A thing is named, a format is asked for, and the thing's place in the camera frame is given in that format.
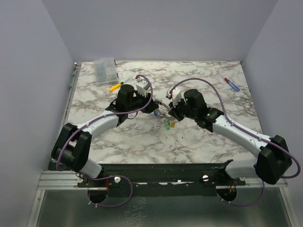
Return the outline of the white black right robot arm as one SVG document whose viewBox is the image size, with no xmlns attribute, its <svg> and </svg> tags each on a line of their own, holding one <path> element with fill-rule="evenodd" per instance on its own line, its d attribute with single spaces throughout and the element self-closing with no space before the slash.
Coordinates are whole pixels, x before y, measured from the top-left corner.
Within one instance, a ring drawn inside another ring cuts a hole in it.
<svg viewBox="0 0 303 227">
<path fill-rule="evenodd" d="M 237 128 L 235 122 L 228 121 L 222 111 L 208 107 L 197 89 L 182 93 L 176 88 L 173 92 L 167 92 L 167 98 L 171 100 L 169 114 L 178 121 L 184 118 L 194 120 L 199 127 L 230 139 L 254 156 L 248 160 L 226 161 L 223 170 L 217 174 L 221 184 L 228 185 L 241 177 L 258 177 L 274 185 L 291 166 L 291 158 L 281 151 L 282 148 L 287 149 L 284 138 L 278 135 L 272 138 L 242 125 Z"/>
</svg>

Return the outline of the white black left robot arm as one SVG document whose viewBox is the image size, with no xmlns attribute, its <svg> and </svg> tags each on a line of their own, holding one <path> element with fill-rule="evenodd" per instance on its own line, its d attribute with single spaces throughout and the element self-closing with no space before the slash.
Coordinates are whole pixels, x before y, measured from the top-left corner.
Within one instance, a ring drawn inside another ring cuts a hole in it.
<svg viewBox="0 0 303 227">
<path fill-rule="evenodd" d="M 56 160 L 56 170 L 68 168 L 76 173 L 88 176 L 88 181 L 95 187 L 104 182 L 102 166 L 89 159 L 92 141 L 106 132 L 121 125 L 129 114 L 151 113 L 158 108 L 153 101 L 153 88 L 147 92 L 145 87 L 122 85 L 117 98 L 109 104 L 103 113 L 82 124 L 65 124 L 51 152 Z"/>
</svg>

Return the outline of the green key tag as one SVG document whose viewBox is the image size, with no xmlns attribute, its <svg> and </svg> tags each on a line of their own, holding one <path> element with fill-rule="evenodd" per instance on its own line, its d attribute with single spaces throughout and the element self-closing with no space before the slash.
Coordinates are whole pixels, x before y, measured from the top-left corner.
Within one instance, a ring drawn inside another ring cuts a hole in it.
<svg viewBox="0 0 303 227">
<path fill-rule="evenodd" d="M 166 129 L 169 130 L 169 129 L 170 129 L 170 124 L 169 124 L 169 122 L 168 122 L 168 121 L 165 121 L 164 124 L 165 124 Z"/>
</svg>

